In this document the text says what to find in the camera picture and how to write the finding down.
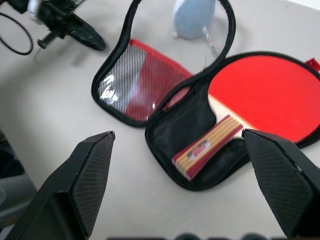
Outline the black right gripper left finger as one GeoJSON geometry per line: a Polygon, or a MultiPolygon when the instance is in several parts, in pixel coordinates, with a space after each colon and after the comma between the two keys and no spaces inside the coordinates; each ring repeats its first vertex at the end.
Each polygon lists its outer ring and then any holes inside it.
{"type": "Polygon", "coordinates": [[[106,191],[115,138],[107,131],[79,142],[4,240],[89,240],[106,191]]]}

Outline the red table tennis paddle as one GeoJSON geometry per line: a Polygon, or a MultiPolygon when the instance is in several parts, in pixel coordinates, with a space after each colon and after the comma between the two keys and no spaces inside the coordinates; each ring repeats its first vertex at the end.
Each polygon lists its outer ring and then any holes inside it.
{"type": "Polygon", "coordinates": [[[245,129],[298,143],[320,127],[320,76],[279,56],[249,55],[227,64],[210,82],[207,101],[216,122],[172,157],[188,181],[245,129]]]}

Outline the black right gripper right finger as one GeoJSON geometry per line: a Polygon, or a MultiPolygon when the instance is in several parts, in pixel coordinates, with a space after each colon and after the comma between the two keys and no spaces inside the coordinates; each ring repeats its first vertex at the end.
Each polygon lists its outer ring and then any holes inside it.
{"type": "Polygon", "coordinates": [[[259,188],[288,238],[320,240],[320,168],[293,142],[244,129],[259,188]]]}

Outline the red black zippered paddle case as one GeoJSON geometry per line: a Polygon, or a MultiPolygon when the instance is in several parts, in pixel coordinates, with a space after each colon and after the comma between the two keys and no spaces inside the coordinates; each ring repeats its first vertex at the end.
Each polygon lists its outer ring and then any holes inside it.
{"type": "MultiPolygon", "coordinates": [[[[192,74],[158,50],[131,37],[141,0],[133,0],[124,19],[119,40],[93,78],[91,94],[107,113],[131,127],[145,129],[145,140],[160,166],[180,187],[203,191],[223,182],[250,161],[245,141],[229,141],[192,179],[187,180],[172,162],[173,156],[192,144],[216,123],[208,103],[213,77],[227,64],[242,57],[270,55],[310,65],[291,56],[270,51],[228,56],[236,34],[236,18],[229,0],[219,0],[228,17],[228,34],[218,58],[192,74]]],[[[300,142],[299,148],[320,140],[320,127],[300,142]]]]}

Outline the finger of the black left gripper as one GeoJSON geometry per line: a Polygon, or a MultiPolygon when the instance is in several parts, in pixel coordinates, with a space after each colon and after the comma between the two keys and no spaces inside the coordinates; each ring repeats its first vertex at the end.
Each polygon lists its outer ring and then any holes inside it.
{"type": "Polygon", "coordinates": [[[82,18],[76,14],[72,14],[71,22],[71,37],[76,41],[95,51],[103,52],[107,48],[107,44],[102,36],[82,18]]]}

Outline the light blue plush toy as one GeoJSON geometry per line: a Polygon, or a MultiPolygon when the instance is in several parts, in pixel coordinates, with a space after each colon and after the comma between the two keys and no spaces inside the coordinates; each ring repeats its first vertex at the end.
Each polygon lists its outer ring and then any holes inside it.
{"type": "Polygon", "coordinates": [[[217,49],[208,31],[215,10],[216,0],[176,0],[172,11],[172,36],[185,40],[206,38],[212,53],[217,56],[217,49]]]}

